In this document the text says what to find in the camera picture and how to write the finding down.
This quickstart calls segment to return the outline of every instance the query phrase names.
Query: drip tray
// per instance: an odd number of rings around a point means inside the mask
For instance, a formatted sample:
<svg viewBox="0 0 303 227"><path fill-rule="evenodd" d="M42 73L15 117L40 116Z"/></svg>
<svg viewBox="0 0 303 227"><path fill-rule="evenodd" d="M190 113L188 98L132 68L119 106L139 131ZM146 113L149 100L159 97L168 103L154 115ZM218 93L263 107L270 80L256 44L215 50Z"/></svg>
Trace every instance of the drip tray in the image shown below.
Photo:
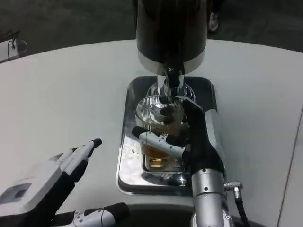
<svg viewBox="0 0 303 227"><path fill-rule="evenodd" d="M136 126L134 110L156 81L156 76L137 77L127 89L117 184L127 194L191 196L190 175L184 172L182 162L167 159L164 168L151 167L160 162L156 160L151 165L151 160L141 152L139 140L132 135ZM208 79L185 76L185 83L193 89L196 102L204 111L216 109L214 87Z"/></svg>

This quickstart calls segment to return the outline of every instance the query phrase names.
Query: robotic arm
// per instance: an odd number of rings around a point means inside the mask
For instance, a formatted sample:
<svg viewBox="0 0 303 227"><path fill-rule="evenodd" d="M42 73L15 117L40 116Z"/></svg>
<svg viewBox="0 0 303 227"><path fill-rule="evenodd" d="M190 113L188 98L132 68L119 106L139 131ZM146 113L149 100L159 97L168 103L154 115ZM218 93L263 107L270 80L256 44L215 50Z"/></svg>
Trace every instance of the robotic arm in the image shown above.
<svg viewBox="0 0 303 227"><path fill-rule="evenodd" d="M209 140L205 117L208 113L187 97L176 96L176 98L182 102L189 124L190 135L187 143L190 144L190 149L187 149L185 144L178 144L178 138L170 135L160 136L141 127L135 127L132 131L133 135L143 143L183 159L189 166L196 210L192 226L232 227L226 191L234 191L241 220L250 227L241 198L242 184L225 183L224 164Z"/></svg>
<svg viewBox="0 0 303 227"><path fill-rule="evenodd" d="M101 139L94 139L33 166L0 196L0 226L110 227L128 217L124 203L55 215L101 143Z"/></svg>

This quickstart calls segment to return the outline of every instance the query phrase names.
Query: dark floor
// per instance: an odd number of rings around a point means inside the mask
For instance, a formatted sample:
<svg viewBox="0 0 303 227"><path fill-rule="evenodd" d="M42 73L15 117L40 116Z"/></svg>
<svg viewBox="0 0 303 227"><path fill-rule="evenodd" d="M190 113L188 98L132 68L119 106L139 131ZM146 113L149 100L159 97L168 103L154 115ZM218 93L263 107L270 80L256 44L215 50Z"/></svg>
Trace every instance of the dark floor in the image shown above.
<svg viewBox="0 0 303 227"><path fill-rule="evenodd" d="M0 1L0 31L20 30L29 46L25 55L134 39L133 22L131 0ZM227 0L220 30L209 38L303 52L303 1Z"/></svg>

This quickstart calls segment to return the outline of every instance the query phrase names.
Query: round table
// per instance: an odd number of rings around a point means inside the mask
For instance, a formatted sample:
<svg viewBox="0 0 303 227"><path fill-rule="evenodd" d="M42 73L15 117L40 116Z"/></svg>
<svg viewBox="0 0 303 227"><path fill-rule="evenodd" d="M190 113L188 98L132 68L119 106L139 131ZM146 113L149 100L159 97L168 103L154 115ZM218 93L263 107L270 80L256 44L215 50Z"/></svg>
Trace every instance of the round table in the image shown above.
<svg viewBox="0 0 303 227"><path fill-rule="evenodd" d="M191 76L215 86L228 180L244 184L248 217L269 227L280 216L301 116L303 54L208 40ZM0 65L0 191L32 164L91 139L103 140L59 212L116 202L192 206L188 197L126 195L116 185L125 95L152 76L135 40L88 44ZM237 214L230 195L232 214Z"/></svg>

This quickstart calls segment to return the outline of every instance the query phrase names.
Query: black cable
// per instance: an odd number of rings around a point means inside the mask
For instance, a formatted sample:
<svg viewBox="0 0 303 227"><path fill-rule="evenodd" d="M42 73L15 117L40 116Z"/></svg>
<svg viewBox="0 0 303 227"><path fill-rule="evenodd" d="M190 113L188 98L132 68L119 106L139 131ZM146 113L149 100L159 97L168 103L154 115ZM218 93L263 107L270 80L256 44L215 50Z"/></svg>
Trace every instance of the black cable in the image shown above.
<svg viewBox="0 0 303 227"><path fill-rule="evenodd" d="M237 198L237 199L235 199L235 202L236 202L236 205L237 205L237 208L238 208L238 212L239 212L241 221L245 224L246 227L251 227L251 224L248 221L248 218L247 218L246 213L245 213L245 209L244 209L244 206L243 206L243 199L242 198Z"/></svg>
<svg viewBox="0 0 303 227"><path fill-rule="evenodd" d="M11 43L11 40L9 40L9 42L8 42L8 60L10 61L10 59L9 59L9 43Z"/></svg>
<svg viewBox="0 0 303 227"><path fill-rule="evenodd" d="M7 35L7 34L10 33L10 32L13 33L13 30L10 29L10 30L8 30L7 32L1 34L1 35L0 35L0 38L2 38L4 35Z"/></svg>

